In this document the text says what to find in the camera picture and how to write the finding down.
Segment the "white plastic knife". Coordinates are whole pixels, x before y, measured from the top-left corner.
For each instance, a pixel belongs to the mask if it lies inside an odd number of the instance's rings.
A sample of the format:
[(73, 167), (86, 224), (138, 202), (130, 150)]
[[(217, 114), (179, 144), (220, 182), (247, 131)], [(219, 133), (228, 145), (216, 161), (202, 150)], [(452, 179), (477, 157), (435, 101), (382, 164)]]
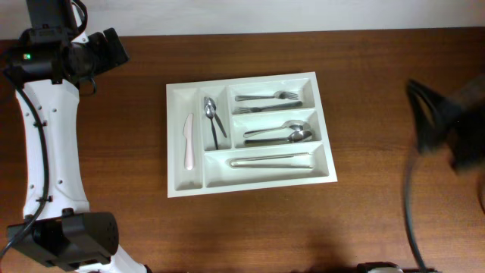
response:
[(195, 154), (193, 147), (193, 113), (189, 113), (183, 128), (183, 135), (186, 139), (186, 151), (184, 167), (186, 170), (192, 170), (195, 167)]

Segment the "small steel teaspoon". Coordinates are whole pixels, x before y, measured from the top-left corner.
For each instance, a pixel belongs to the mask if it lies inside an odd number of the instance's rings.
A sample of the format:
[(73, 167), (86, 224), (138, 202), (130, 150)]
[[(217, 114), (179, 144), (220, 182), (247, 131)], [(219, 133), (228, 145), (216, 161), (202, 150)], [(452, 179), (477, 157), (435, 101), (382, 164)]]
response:
[(211, 122), (211, 133), (212, 133), (212, 137), (213, 137), (213, 141), (214, 141), (214, 147), (215, 147), (216, 150), (218, 150), (219, 147), (218, 147), (218, 141), (217, 141), (217, 133), (216, 133), (215, 125), (214, 125), (215, 110), (209, 104), (207, 104), (205, 106), (205, 116)]
[(222, 132), (223, 136), (225, 138), (227, 138), (227, 132), (224, 129), (224, 126), (223, 126), (223, 123), (222, 123), (221, 119), (217, 115), (217, 106), (215, 104), (215, 101), (211, 97), (205, 96), (204, 97), (204, 103), (207, 104), (207, 105), (211, 105), (212, 108), (214, 109), (214, 118), (215, 118), (215, 120), (217, 122), (217, 125), (221, 129), (221, 132)]

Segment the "long steel kitchen tongs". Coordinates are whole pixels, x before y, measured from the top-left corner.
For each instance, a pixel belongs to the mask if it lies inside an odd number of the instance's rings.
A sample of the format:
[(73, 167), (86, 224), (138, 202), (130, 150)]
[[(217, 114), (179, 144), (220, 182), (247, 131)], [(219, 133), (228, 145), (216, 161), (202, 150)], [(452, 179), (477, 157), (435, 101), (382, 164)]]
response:
[(314, 165), (309, 159), (310, 153), (290, 153), (281, 155), (266, 155), (245, 158), (232, 158), (228, 161), (231, 168), (283, 168), (312, 169)]

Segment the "steel fork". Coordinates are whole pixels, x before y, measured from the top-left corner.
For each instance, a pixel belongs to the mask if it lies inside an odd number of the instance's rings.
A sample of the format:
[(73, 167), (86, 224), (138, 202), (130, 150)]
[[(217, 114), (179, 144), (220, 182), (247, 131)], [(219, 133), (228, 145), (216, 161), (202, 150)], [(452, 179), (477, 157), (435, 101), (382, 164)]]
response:
[(299, 108), (303, 102), (292, 101), (269, 101), (269, 102), (238, 102), (232, 105), (230, 112), (234, 115), (257, 113), (263, 111), (279, 111), (284, 109)]
[(249, 101), (249, 100), (259, 100), (259, 99), (290, 99), (290, 100), (298, 100), (299, 94), (292, 93), (288, 91), (276, 91), (271, 95), (258, 95), (258, 96), (235, 96), (234, 100), (236, 102), (241, 101)]

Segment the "large steel spoon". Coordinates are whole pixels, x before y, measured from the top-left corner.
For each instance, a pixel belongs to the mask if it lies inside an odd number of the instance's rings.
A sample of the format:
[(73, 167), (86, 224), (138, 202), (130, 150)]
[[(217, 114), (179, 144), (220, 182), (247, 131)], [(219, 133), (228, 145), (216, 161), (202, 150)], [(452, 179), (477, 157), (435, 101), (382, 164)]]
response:
[(313, 139), (313, 132), (311, 130), (294, 131), (289, 136), (271, 139), (259, 140), (245, 140), (245, 146), (265, 146), (265, 145), (280, 145), (286, 143), (300, 143)]
[(279, 127), (272, 127), (272, 128), (268, 128), (268, 129), (252, 130), (252, 131), (245, 132), (243, 134), (243, 137), (249, 138), (249, 137), (259, 135), (261, 133), (267, 133), (267, 132), (276, 131), (276, 130), (283, 130), (283, 129), (292, 129), (292, 130), (300, 131), (300, 130), (307, 130), (307, 129), (310, 129), (310, 128), (311, 128), (311, 125), (309, 123), (305, 122), (305, 121), (290, 120), (290, 121), (284, 122)]

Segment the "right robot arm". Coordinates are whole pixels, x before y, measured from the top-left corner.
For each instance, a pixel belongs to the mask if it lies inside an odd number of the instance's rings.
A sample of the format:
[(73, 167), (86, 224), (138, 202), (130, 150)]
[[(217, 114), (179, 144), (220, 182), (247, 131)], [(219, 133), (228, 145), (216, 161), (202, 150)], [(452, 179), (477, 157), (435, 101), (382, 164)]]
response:
[(415, 140), (405, 164), (402, 182), (402, 210), (405, 232), (415, 268), (401, 268), (392, 262), (366, 262), (354, 272), (435, 272), (426, 266), (415, 237), (412, 218), (412, 175), (418, 159), (448, 146), (455, 172), (484, 165), (484, 75), (480, 74), (450, 96), (410, 79), (405, 85), (415, 123)]

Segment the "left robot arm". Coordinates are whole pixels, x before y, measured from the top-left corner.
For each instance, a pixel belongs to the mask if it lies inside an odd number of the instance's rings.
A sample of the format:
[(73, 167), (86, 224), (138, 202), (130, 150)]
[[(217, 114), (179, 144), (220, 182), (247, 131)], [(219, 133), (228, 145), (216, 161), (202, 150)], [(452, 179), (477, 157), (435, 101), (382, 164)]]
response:
[(75, 272), (146, 272), (119, 244), (115, 217), (91, 212), (80, 176), (76, 120), (80, 83), (129, 59), (114, 29), (86, 34), (80, 1), (29, 0), (31, 26), (6, 53), (5, 77), (23, 115), (27, 196), (8, 249)]

